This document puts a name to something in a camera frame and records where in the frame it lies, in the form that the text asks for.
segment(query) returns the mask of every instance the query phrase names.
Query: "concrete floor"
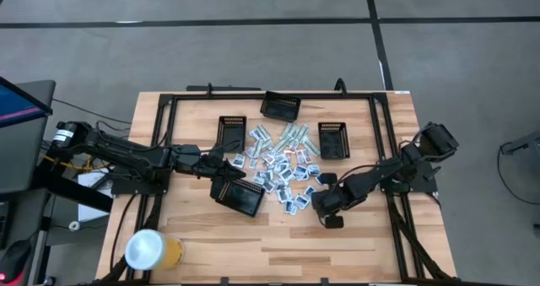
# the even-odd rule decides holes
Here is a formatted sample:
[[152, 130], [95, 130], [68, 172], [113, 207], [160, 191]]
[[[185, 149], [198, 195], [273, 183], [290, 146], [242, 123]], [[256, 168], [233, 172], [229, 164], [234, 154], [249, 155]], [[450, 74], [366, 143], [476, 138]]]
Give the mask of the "concrete floor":
[[[540, 0], [375, 0], [379, 17], [540, 15]], [[368, 17], [366, 0], [4, 0], [0, 22]], [[537, 130], [540, 24], [384, 24], [394, 88], [410, 90], [421, 123], [443, 122], [461, 144], [437, 177], [459, 276], [537, 285], [536, 206], [504, 189], [498, 147]], [[131, 119], [139, 91], [188, 84], [263, 89], [382, 89], [369, 24], [198, 28], [0, 30], [0, 74], [14, 82], [55, 79], [55, 97]], [[46, 136], [60, 120], [95, 119], [54, 104]], [[537, 162], [502, 159], [514, 190], [540, 201]], [[54, 219], [76, 218], [57, 202]], [[48, 271], [60, 284], [89, 281], [102, 232], [55, 246]], [[85, 254], [84, 263], [64, 255]]]

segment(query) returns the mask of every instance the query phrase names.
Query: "plastic cup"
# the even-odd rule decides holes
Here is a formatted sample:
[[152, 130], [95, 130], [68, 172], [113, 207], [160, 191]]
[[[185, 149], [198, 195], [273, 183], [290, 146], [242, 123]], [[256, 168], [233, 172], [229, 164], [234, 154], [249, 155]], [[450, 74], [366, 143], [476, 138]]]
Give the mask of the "plastic cup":
[[172, 269], [183, 256], [180, 239], [151, 229], [139, 230], [126, 245], [126, 262], [135, 270]]

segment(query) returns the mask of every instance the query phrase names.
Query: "wooden tabletop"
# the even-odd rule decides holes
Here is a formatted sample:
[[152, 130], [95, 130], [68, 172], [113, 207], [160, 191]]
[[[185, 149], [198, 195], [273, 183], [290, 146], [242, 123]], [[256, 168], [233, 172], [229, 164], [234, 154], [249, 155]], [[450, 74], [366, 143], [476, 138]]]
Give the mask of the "wooden tabletop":
[[[133, 142], [150, 144], [159, 94], [139, 95], [129, 138]], [[397, 141], [410, 139], [419, 129], [411, 95], [388, 92], [388, 99]], [[247, 116], [248, 132], [262, 124], [276, 143], [286, 122], [262, 116], [261, 103], [261, 100], [181, 100], [173, 143], [211, 148], [220, 116]], [[391, 154], [381, 108], [378, 110], [386, 154]], [[340, 176], [354, 166], [374, 164], [378, 160], [366, 100], [302, 100], [296, 124], [310, 127], [310, 139], [317, 146], [319, 121], [346, 122], [351, 149], [350, 159], [315, 158], [322, 172]], [[246, 147], [253, 143], [253, 138], [248, 136]], [[244, 170], [250, 181], [254, 170], [248, 164], [246, 161]], [[257, 168], [262, 169], [261, 160]], [[266, 194], [252, 219], [210, 198], [208, 179], [197, 180], [180, 174], [172, 177], [161, 209], [159, 231], [181, 238], [186, 254], [175, 270], [154, 271], [151, 283], [218, 283], [221, 277], [229, 277], [231, 283], [317, 283], [320, 278], [341, 283], [399, 281], [386, 199], [380, 192], [372, 192], [365, 202], [341, 212], [345, 228], [324, 229], [311, 206], [293, 217], [284, 213], [284, 206], [275, 194]], [[324, 189], [313, 178], [294, 181], [291, 183], [294, 195], [302, 193], [308, 185]], [[422, 193], [411, 193], [409, 198], [418, 239], [444, 271], [455, 275], [439, 207]], [[112, 241], [128, 199], [129, 196], [122, 196], [114, 201], [97, 278], [109, 272]], [[148, 203], [147, 213], [151, 205], [152, 201]], [[127, 211], [115, 262], [123, 255], [125, 244], [133, 234], [137, 209], [138, 197]], [[410, 248], [404, 238], [403, 242], [409, 275], [414, 276]]]

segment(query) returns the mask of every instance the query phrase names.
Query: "computer monitor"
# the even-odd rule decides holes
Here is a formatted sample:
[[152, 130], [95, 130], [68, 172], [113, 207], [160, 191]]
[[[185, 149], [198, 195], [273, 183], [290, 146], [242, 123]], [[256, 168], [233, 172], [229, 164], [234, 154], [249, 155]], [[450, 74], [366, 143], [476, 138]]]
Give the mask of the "computer monitor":
[[0, 77], [0, 128], [51, 114], [50, 107]]

